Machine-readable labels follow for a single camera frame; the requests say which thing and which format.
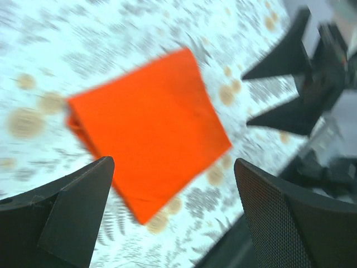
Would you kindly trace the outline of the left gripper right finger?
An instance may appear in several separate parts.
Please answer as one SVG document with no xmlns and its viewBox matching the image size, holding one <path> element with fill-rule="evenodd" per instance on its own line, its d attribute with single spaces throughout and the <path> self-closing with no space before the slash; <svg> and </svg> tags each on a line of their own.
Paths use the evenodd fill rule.
<svg viewBox="0 0 357 268">
<path fill-rule="evenodd" d="M 259 267 L 356 267 L 356 204 L 236 159 L 234 174 Z"/>
</svg>

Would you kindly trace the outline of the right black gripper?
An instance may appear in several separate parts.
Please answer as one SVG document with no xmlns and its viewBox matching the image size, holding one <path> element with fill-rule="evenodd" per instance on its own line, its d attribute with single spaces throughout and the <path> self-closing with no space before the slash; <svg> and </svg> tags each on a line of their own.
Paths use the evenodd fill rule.
<svg viewBox="0 0 357 268">
<path fill-rule="evenodd" d="M 300 8 L 281 42 L 242 76 L 251 80 L 307 74 L 298 88 L 300 97 L 253 117 L 246 125 L 309 136 L 322 111 L 332 109 L 350 82 L 348 47 L 336 24 L 320 25 L 320 40 L 310 61 L 302 42 L 310 15 L 309 8 Z"/>
</svg>

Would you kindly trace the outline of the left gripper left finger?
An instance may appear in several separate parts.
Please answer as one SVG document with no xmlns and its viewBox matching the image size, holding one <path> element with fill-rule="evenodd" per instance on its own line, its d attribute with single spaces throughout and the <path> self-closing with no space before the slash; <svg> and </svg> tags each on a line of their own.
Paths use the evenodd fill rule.
<svg viewBox="0 0 357 268">
<path fill-rule="evenodd" d="M 1 267 L 89 267 L 114 173 L 102 157 L 1 200 Z"/>
</svg>

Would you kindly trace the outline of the orange t shirt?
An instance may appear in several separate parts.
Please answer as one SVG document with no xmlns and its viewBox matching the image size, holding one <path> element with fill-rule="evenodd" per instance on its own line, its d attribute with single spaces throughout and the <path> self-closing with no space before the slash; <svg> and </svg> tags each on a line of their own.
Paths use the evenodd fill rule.
<svg viewBox="0 0 357 268">
<path fill-rule="evenodd" d="M 67 100 L 67 125 L 140 224 L 231 148 L 193 53 L 180 49 Z"/>
</svg>

